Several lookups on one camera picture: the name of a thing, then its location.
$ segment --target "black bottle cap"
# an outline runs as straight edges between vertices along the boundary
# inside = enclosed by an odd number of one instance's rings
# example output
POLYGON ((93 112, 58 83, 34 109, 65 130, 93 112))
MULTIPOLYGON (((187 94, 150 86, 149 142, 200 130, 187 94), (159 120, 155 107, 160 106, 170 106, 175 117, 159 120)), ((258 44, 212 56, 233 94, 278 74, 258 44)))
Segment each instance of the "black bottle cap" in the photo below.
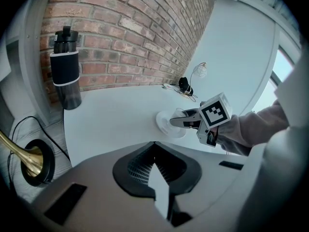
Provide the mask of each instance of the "black bottle cap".
POLYGON ((78 31, 71 31, 70 26, 64 26, 62 31, 55 33, 55 42, 76 42, 78 31))

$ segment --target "white table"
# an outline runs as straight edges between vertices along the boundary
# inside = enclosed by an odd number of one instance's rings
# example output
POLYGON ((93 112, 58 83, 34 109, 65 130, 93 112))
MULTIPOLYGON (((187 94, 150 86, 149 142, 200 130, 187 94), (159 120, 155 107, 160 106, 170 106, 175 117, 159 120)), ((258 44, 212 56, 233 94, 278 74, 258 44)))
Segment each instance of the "white table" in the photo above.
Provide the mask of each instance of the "white table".
POLYGON ((64 112, 65 138, 72 166, 83 160, 143 142, 161 141, 207 152, 222 153, 202 145, 197 131, 187 130, 185 137, 167 137, 156 125, 158 112, 198 108, 174 90, 161 86, 118 87, 82 93, 82 104, 64 112))

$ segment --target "window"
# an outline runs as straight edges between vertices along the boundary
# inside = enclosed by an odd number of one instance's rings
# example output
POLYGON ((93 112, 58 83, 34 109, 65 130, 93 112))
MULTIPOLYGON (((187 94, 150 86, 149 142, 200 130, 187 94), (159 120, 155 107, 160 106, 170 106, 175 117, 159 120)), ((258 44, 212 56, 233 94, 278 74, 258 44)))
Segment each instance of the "window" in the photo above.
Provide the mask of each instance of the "window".
POLYGON ((267 82, 267 85, 260 97, 260 99, 255 104, 252 111, 259 112, 262 109, 269 107, 277 99, 275 95, 275 90, 277 86, 283 82, 288 75, 292 72, 293 66, 290 60, 285 56, 282 50, 277 51, 276 60, 270 80, 267 82))

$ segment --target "gray sleeve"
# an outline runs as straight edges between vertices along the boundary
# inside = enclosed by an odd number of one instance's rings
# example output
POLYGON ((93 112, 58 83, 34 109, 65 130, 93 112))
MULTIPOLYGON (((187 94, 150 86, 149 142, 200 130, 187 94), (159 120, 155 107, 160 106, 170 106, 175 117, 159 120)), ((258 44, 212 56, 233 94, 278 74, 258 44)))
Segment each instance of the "gray sleeve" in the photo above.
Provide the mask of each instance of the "gray sleeve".
POLYGON ((216 142, 229 152, 248 155, 254 145, 268 142, 272 135, 287 127, 283 109, 275 101, 258 113, 232 115, 230 121, 219 126, 216 142))

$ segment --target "brick wall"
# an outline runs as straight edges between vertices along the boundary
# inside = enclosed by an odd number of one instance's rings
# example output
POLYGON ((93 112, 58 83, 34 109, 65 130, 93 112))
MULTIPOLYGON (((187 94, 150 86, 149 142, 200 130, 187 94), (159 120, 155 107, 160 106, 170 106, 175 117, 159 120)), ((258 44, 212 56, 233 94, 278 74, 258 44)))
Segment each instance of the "brick wall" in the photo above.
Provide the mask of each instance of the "brick wall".
POLYGON ((49 0, 41 68, 52 102, 49 54, 64 25, 79 31, 81 91, 175 83, 205 30, 215 0, 49 0))

